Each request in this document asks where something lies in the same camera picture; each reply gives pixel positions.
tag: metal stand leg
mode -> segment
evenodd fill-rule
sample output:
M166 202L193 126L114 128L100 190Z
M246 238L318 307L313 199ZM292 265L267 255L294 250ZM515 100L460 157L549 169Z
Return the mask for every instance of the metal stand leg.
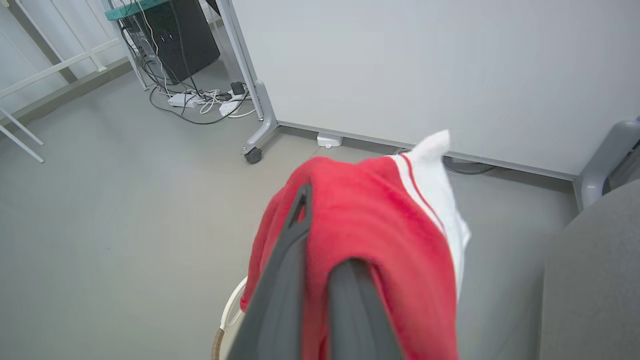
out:
M573 184L580 211L602 197L607 177L640 140L640 117L613 126Z
M278 121L276 120L273 107L271 107L271 101L267 94L267 89L264 83L257 79L253 63L249 57L249 52L246 48L246 43L240 30L240 25L236 16L231 0L216 0L218 8L220 10L220 16L225 23L225 29L231 40L231 46L234 49L234 54L240 64L240 70L242 71L244 81L249 88L251 97L253 99L253 105L255 106L258 118L262 121L260 129L253 134L246 144L242 148L241 154L249 161L250 164L255 164L262 159L262 151L256 146L258 143L264 140L267 135L278 127Z
M262 126L256 131L249 140L246 141L246 145L242 148L242 154L249 153L258 143L264 140L267 135L278 127L278 121L276 120L273 108L271 107L271 101L269 101L269 95L267 89L264 87L264 83L260 80L255 82L255 89L260 97L260 104L262 105L262 112L264 114L264 120Z
M9 118L9 120L11 120L17 127L19 127L20 129L22 129L25 133L27 133L27 135L29 135L32 139L34 139L37 143L39 143L40 145L44 145L44 143L38 139L34 134L31 133L31 131L27 130L26 127L24 127L24 125L22 125L18 120L16 120L15 117L13 117L11 114L9 114L5 109L0 108L0 111L3 112L7 118ZM15 137L13 134L11 134L9 132L9 130L5 129L4 126L0 125L0 131L5 134L9 139L13 140L13 142L15 142L16 144L18 144L18 146L22 147L23 150L25 150L26 152L28 152L31 156L33 156L36 160L38 160L39 162L43 163L44 159L41 158L38 154L36 154L33 150L31 150L31 148L29 148L27 145L24 145L24 143L22 141L20 141L20 139L18 139L17 137Z

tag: white stripe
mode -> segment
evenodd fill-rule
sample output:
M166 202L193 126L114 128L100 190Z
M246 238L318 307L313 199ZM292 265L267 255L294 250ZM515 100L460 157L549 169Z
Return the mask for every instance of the white stripe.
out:
M456 208L453 190L440 159L437 158L431 161L421 158L416 160L412 158L412 155L415 154L409 152L406 155L412 164L413 178L411 177L409 165L402 156L396 155L391 156L391 158L398 167L398 174L406 192L420 206L431 222L444 234L447 240L456 276L456 293L458 299L460 299L465 264L465 247L471 237L471 233ZM419 190L413 185L413 180L419 186ZM431 206L430 208L424 203L425 201Z
M402 185L404 186L404 190L409 194L409 196L413 199L413 201L420 206L425 214L431 219L431 222L436 225L438 230L447 237L447 233L445 229L442 229L440 225L440 221L436 214L429 209L429 207L422 201L420 198L420 194L418 194L418 190L413 185L413 181L411 178L411 171L409 169L409 165L407 165L406 160L402 156L391 156L391 158L396 162L396 166L398 167L398 174L400 174L400 180L402 180Z

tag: white cable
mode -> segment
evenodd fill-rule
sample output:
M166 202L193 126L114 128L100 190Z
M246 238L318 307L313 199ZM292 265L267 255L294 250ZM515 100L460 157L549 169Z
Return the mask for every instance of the white cable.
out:
M142 39L142 40L144 40L147 44L149 44L149 47L151 47L151 44L149 43L149 41L148 41L147 39L145 39L145 38L144 38L144 39ZM151 68L148 66L148 62L147 62L147 67L149 68L149 71L153 72L153 70L151 70ZM166 87L166 73L164 72L163 67L162 67L162 60L160 60L160 71L162 71L162 73L163 73L163 77L162 77L162 78L164 79L164 90L165 90L166 92L169 92L169 91L171 91L171 90L169 90L169 88L168 88L168 87ZM167 94L167 93L165 93L165 92L160 92L160 91L158 91L158 93L159 93L159 94L163 94L163 95L168 95L169 97L171 97L171 95L170 95L170 94Z
M154 45L156 46L156 57L158 58L158 61L160 61L160 71L162 72L162 75L164 77L164 89L168 92L169 89L167 89L167 87L166 87L167 75L164 72L163 61L162 61L162 59L160 59L160 55L158 55L158 44L156 42L156 39L154 38L154 30L151 28L151 25L149 25L149 21L147 20L147 14L145 14L145 11L142 8L142 5L140 5L140 0L136 0L136 4L138 4L138 8L140 8L140 12L142 13L142 17L145 19L145 24L147 25L147 27L149 28L149 31L151 32L151 40L154 42Z
M237 100L220 100L220 90L218 90L218 89L215 89L213 91L208 91L208 92L205 91L205 92L202 92L202 93L204 95L208 95L209 97L211 97L211 99L209 99L207 102L205 102L204 105L202 105L202 107L200 108L200 114L201 115L204 115L204 114L210 112L215 104L226 104L228 102L237 101Z
M252 111L249 111L249 112L248 112L248 113L246 113L246 114L242 114L242 115L229 115L229 116L227 116L227 117L233 117L233 118L245 117L245 116L247 116L247 115L249 115L249 114L252 114L252 113L254 113L254 112L255 112L255 109L253 109Z
M162 90L162 87L160 85L154 85L154 88L158 88ZM179 94L179 92L167 90L167 92L158 91L157 94L163 94L163 95L167 95L168 97L172 97L175 94Z

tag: computer tower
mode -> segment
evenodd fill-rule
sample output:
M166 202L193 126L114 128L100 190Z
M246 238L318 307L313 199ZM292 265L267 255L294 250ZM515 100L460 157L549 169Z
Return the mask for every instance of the computer tower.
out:
M158 80L167 75L168 83L177 84L220 57L220 51L211 34L207 19L204 17L197 0L172 0L176 14L169 2L145 9L145 15L151 31L141 12L123 19L134 44L141 49L142 60ZM180 45L184 47L184 59ZM157 56L162 59L164 69L160 68Z

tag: baseboard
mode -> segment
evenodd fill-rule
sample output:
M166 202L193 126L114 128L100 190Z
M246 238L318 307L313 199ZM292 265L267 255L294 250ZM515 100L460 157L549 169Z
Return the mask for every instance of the baseboard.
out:
M404 149L412 149L415 146L415 144L412 144L412 143L402 143L402 142L396 142L396 141L392 141L392 140L386 140L386 139L380 139L380 138L372 138L370 136L363 136L363 135L351 134L351 133L343 133L342 131L333 131L333 130L329 130L329 129L322 129L320 127L295 124L295 123L292 123L292 122L278 121L278 124L282 125L282 126L295 127L296 129L309 130L309 131L315 131L315 132L318 132L318 133L326 133L326 134L331 134L331 135L342 136L344 138L351 138L351 139L362 140L362 141L372 142L372 143L380 143L380 144L383 144L383 145L389 145L389 146L394 146L394 147L402 147ZM530 172L532 174L555 177L556 179L562 179L562 180L567 180L567 181L575 181L575 179L576 179L576 175L573 175L573 174L566 174L564 172L557 172L557 171L553 171L553 170L547 170L547 169L544 169L544 168L531 167L529 165L520 165L520 164L516 164L516 163L511 163L511 162L508 162L508 161L483 158L481 156L473 156L473 155L468 155L468 154L462 154L460 152L448 151L445 155L449 156L451 158L467 160L467 161L473 161L474 163L483 163L483 164L487 164L487 165L495 165L495 166L498 166L498 167L504 167L504 168L510 168L510 169L518 170L518 171Z
M107 70L102 72L92 72L91 74L54 91L40 100L23 107L12 115L23 125L29 124L30 122L49 114L60 106L77 99L78 97L87 94L88 92L91 92L100 86L119 78L120 76L123 76L131 70L131 64L127 58L114 61L107 66ZM18 130L18 127L13 124L13 122L10 122L6 117L0 118L0 124L12 133Z

